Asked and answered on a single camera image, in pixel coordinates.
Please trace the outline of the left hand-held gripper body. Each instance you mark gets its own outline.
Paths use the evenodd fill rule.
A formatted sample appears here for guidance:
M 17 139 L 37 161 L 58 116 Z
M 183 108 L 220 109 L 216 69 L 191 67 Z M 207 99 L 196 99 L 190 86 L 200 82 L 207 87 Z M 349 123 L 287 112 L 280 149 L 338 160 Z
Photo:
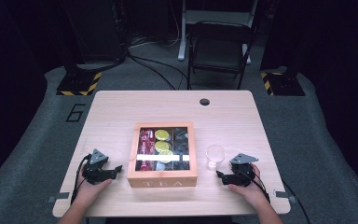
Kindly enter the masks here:
M 105 171 L 101 167 L 103 165 L 103 159 L 107 158 L 101 151 L 94 149 L 87 163 L 84 165 L 82 175 L 83 177 L 91 184 L 95 185 L 96 183 L 104 182 Z

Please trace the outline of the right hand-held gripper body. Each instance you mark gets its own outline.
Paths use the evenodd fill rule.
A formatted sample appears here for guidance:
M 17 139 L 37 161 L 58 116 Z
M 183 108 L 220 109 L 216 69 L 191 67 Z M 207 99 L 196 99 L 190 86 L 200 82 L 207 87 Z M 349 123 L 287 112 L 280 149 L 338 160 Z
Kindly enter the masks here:
M 256 158 L 239 153 L 233 159 L 230 160 L 231 164 L 239 165 L 238 171 L 233 172 L 230 177 L 230 184 L 237 186 L 247 187 L 255 180 L 254 168 L 251 165 L 252 161 L 256 161 Z

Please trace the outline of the clear plastic cup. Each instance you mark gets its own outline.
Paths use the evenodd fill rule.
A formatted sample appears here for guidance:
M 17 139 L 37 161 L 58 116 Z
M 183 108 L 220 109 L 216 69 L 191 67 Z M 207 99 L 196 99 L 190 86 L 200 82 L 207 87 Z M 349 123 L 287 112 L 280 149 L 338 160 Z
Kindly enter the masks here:
M 206 149 L 207 168 L 217 170 L 226 158 L 226 151 L 219 145 L 212 145 Z

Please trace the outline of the wooden tea box glass lid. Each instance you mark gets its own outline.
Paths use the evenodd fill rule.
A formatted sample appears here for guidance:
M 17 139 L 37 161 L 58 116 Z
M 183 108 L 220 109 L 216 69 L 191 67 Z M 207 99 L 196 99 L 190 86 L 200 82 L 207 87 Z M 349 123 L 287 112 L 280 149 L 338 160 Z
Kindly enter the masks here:
M 157 171 L 156 165 L 159 160 L 159 152 L 154 151 L 153 155 L 139 154 L 140 135 L 142 129 L 152 129 L 155 131 L 163 129 L 169 132 L 171 139 L 168 142 L 171 145 L 170 151 L 173 153 L 174 129 L 184 128 L 187 132 L 188 154 L 183 157 L 189 164 L 188 170 L 175 170 L 173 163 L 179 161 L 179 156 L 172 156 L 172 161 L 165 164 L 164 171 Z M 152 171 L 141 171 L 141 161 L 153 161 Z M 192 122 L 148 122 L 137 123 L 134 126 L 131 145 L 131 156 L 128 167 L 127 179 L 132 188 L 178 188 L 195 187 L 198 179 L 197 153 L 194 140 L 194 125 Z

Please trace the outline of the person's left hand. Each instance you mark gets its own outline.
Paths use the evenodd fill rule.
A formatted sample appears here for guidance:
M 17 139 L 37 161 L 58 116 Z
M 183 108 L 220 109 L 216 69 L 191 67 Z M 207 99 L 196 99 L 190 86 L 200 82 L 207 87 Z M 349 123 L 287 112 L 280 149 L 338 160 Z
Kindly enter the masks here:
M 76 197 L 74 202 L 86 203 L 89 206 L 95 202 L 98 196 L 113 182 L 112 179 L 104 180 L 104 182 L 92 185 L 82 175 L 77 179 Z

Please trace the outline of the person's right hand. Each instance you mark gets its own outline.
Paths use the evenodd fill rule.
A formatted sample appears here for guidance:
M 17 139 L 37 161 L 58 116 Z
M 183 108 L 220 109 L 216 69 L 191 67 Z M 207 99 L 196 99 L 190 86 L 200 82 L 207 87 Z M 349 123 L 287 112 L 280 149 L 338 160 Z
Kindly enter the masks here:
M 255 180 L 247 187 L 229 184 L 228 188 L 240 194 L 243 199 L 255 209 L 255 205 L 258 203 L 268 202 L 270 204 L 270 202 L 265 195 L 263 184 L 260 180 L 260 171 L 258 167 L 255 164 L 251 165 L 254 168 Z

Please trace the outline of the bundle of red tea packets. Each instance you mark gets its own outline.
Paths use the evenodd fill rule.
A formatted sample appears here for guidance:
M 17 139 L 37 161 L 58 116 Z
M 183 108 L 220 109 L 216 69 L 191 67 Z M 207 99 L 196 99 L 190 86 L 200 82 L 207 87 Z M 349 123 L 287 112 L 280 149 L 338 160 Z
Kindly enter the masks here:
M 155 137 L 152 129 L 142 129 L 140 135 L 140 146 L 138 153 L 143 155 L 153 155 L 155 151 Z M 153 161 L 141 161 L 141 171 L 152 171 Z

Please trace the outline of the round yellow tea packet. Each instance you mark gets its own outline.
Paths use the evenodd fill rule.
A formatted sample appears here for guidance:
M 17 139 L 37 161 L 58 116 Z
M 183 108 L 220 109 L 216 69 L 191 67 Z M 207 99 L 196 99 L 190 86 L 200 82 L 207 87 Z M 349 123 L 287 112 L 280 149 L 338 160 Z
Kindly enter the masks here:
M 171 149 L 171 145 L 168 142 L 165 141 L 157 141 L 155 143 L 155 150 L 157 152 L 161 152 L 164 150 L 170 150 Z
M 168 163 L 172 161 L 173 153 L 170 150 L 162 150 L 159 152 L 159 160 L 162 163 Z
M 156 130 L 155 137 L 159 141 L 169 141 L 171 139 L 171 135 L 169 134 L 169 132 L 163 129 Z

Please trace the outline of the pile of black tea packets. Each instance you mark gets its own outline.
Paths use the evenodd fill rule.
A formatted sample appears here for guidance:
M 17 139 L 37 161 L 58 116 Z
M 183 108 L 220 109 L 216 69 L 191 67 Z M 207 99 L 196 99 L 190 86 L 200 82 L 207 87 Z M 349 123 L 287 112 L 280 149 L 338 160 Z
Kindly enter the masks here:
M 173 154 L 179 156 L 179 161 L 173 163 L 173 168 L 175 170 L 188 170 L 189 164 L 183 160 L 183 157 L 188 154 L 187 132 L 184 128 L 174 129 Z

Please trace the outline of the grey floor mat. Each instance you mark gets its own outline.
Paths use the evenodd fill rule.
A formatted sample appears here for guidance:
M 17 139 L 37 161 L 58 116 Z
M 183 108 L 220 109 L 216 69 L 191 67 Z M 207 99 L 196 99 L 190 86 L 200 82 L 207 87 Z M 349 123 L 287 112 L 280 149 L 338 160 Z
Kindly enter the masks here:
M 66 117 L 90 97 L 58 96 L 61 69 L 46 73 L 45 99 L 0 169 L 0 224 L 54 224 L 49 196 L 58 193 L 83 123 Z M 358 224 L 358 180 L 324 124 L 312 84 L 300 80 L 303 97 L 273 97 L 257 73 L 244 87 L 254 94 L 283 180 L 299 201 L 287 224 Z

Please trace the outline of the black yellow striped stand base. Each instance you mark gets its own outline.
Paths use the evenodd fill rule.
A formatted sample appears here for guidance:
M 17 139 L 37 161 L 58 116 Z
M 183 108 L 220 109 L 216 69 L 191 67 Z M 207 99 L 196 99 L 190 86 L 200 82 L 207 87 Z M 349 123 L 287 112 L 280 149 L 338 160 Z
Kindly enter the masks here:
M 262 72 L 262 80 L 268 95 L 273 96 L 304 96 L 301 85 L 295 77 L 285 73 Z
M 65 96 L 91 95 L 96 89 L 101 75 L 101 73 L 85 73 L 71 77 L 66 74 L 56 89 L 56 94 Z

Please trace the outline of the black folding chair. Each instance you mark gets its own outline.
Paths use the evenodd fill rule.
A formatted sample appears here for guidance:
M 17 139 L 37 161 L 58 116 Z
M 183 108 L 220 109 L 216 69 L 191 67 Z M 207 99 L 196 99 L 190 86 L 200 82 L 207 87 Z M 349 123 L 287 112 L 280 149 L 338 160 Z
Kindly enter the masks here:
M 191 89 L 191 75 L 196 70 L 221 72 L 240 77 L 241 88 L 256 27 L 221 21 L 199 21 L 188 34 L 186 88 Z

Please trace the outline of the white desk frame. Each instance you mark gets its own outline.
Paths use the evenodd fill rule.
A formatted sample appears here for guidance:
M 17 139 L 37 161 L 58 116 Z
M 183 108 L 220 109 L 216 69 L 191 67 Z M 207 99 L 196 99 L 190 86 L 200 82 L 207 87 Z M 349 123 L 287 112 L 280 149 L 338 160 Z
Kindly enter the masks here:
M 249 12 L 237 12 L 226 10 L 189 10 L 186 8 L 186 0 L 182 0 L 181 39 L 177 59 L 182 62 L 186 58 L 186 27 L 198 21 L 234 22 L 251 26 L 255 17 L 258 0 L 251 0 Z

